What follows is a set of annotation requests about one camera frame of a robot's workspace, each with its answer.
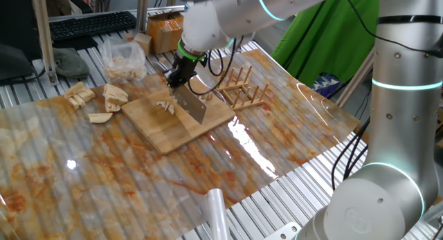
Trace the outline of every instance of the plastic bag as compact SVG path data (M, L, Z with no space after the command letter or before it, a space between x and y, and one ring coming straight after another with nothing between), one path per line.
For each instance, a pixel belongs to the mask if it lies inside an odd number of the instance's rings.
M135 41L109 38L100 48L108 81L139 81L146 76L145 52Z

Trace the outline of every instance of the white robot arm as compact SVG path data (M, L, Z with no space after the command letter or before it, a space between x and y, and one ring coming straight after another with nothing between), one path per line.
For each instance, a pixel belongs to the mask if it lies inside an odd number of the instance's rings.
M196 4L185 15L176 57L182 71L172 88L187 82L195 59L207 50L224 47L234 38L251 39L253 32L321 1ZM441 48L442 4L443 0L380 0L377 36L403 46L379 38L375 43L368 158L296 240L401 239L432 206L439 187L433 139L443 61L433 54L439 51L431 49Z

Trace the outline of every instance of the green cloth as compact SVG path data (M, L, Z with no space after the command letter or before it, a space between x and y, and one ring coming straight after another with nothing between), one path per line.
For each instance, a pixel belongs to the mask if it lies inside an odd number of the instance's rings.
M55 72L58 75L75 79L87 78L89 76L88 65L74 48L53 48L53 51L54 60L57 64Z
M351 1L375 33L379 0ZM296 16L272 57L311 87L321 73L347 82L373 46L374 37L365 31L347 0L326 0Z

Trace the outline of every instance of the keyboard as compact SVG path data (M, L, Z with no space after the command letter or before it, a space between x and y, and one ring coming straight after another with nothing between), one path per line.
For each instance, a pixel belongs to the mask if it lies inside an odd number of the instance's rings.
M97 35L116 30L135 28L135 26L135 16L126 11L51 22L49 29L51 30L52 39L54 41L60 41L84 35Z

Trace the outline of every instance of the cutting board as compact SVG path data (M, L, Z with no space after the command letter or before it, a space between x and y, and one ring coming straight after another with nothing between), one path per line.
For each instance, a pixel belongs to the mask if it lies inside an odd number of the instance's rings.
M199 93L208 90L195 78L191 80L191 85ZM163 155L186 145L235 116L235 112L215 95L205 102L207 109L203 124L199 124L178 104L174 105L175 114L171 115L162 106L157 105L157 102L163 101L173 104L169 89L122 106L123 113L132 124Z

